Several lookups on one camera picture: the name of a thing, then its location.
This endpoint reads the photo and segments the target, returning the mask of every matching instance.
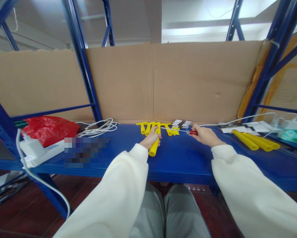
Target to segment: blurred label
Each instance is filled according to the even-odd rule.
[[[109,138],[65,138],[65,168],[98,168],[107,165]]]

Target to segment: red screwdriver handle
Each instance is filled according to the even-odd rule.
[[[189,134],[190,135],[196,135],[197,136],[198,135],[198,132],[197,131],[190,131]]]

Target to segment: red floor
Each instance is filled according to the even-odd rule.
[[[60,191],[76,209],[98,185],[100,178],[58,175],[53,178]],[[164,195],[170,185],[152,182]],[[186,184],[192,191],[213,238],[243,237],[221,197],[214,197],[208,186]],[[33,182],[0,205],[0,237],[52,237],[64,219]]]

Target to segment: white sweatshirt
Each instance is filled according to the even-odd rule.
[[[232,146],[211,151],[214,177],[244,237],[297,237],[297,203]],[[139,144],[120,153],[54,238],[129,237],[144,196],[147,158]]]

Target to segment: power strip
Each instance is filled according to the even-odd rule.
[[[52,157],[60,154],[65,150],[65,140],[61,140],[53,145],[50,145],[45,148],[46,154],[43,154],[39,157],[32,157],[32,156],[26,156],[25,162],[27,164],[28,168],[36,167],[47,160],[51,159]]]

